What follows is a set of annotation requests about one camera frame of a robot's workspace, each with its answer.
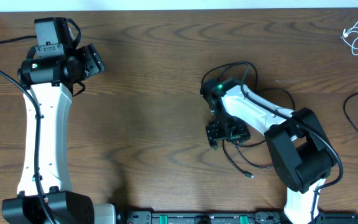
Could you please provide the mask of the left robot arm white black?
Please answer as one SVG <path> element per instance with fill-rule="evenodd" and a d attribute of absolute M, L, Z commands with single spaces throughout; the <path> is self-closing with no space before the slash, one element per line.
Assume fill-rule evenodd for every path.
<path fill-rule="evenodd" d="M 116 223 L 112 204 L 75 193 L 67 161 L 74 85 L 104 71 L 93 45 L 81 46 L 73 20 L 36 19 L 37 45 L 18 69 L 27 113 L 25 159 L 15 198 L 2 203 L 9 223 Z"/>

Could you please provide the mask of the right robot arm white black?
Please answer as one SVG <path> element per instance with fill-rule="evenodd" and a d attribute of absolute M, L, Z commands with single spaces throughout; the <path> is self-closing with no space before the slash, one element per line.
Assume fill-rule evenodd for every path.
<path fill-rule="evenodd" d="M 206 126 L 209 145 L 250 139 L 249 127 L 264 135 L 273 167 L 287 186 L 284 214 L 290 223 L 315 223 L 321 189 L 341 161 L 317 116 L 277 106 L 236 78 L 204 81 L 200 94 L 216 119 Z"/>

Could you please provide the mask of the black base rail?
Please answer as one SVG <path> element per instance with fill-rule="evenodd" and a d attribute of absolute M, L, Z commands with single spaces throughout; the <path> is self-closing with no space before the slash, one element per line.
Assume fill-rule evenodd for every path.
<path fill-rule="evenodd" d="M 147 210 L 128 211 L 118 215 L 118 223 L 125 224 L 284 224 L 290 220 L 282 212 L 251 213 L 174 213 Z M 358 224 L 357 213 L 324 213 L 315 218 L 316 224 Z"/>

